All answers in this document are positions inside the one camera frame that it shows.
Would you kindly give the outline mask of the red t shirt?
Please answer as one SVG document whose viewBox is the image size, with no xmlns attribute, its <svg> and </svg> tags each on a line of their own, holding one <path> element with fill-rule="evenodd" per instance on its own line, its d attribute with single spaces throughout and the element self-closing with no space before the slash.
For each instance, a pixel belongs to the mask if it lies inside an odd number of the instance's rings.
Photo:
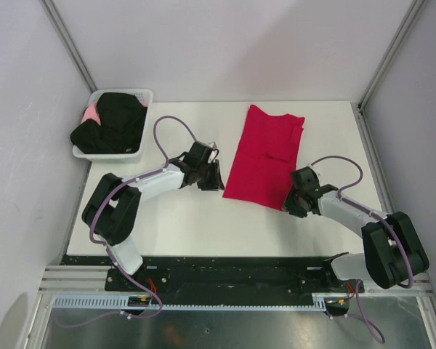
<svg viewBox="0 0 436 349">
<path fill-rule="evenodd" d="M 305 118 L 251 105 L 223 197 L 282 210 L 292 187 Z"/>
</svg>

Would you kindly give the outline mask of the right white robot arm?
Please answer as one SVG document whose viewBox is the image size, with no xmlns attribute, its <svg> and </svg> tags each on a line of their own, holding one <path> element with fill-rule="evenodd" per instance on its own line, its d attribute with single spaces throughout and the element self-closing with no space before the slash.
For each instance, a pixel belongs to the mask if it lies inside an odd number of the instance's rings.
<svg viewBox="0 0 436 349">
<path fill-rule="evenodd" d="M 283 211 L 298 218 L 309 214 L 331 219 L 362 238 L 363 252 L 342 252 L 324 260 L 322 286 L 339 291 L 349 280 L 372 280 L 382 289 L 410 288 L 413 277 L 429 268 L 429 259 L 411 218 L 404 212 L 385 213 L 321 185 L 309 167 L 291 173 L 292 187 Z"/>
</svg>

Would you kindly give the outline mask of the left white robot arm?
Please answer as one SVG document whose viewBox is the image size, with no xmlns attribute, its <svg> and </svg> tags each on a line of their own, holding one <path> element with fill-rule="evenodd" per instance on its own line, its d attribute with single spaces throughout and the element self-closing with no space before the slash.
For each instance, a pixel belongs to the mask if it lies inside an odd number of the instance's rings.
<svg viewBox="0 0 436 349">
<path fill-rule="evenodd" d="M 136 291 L 146 282 L 143 258 L 131 237 L 140 204 L 191 185 L 202 191 L 224 190 L 218 155 L 215 143 L 195 141 L 190 150 L 167 159 L 151 172 L 102 176 L 81 218 L 89 227 L 90 241 L 103 246 L 121 269 L 121 283 L 128 289 Z"/>
</svg>

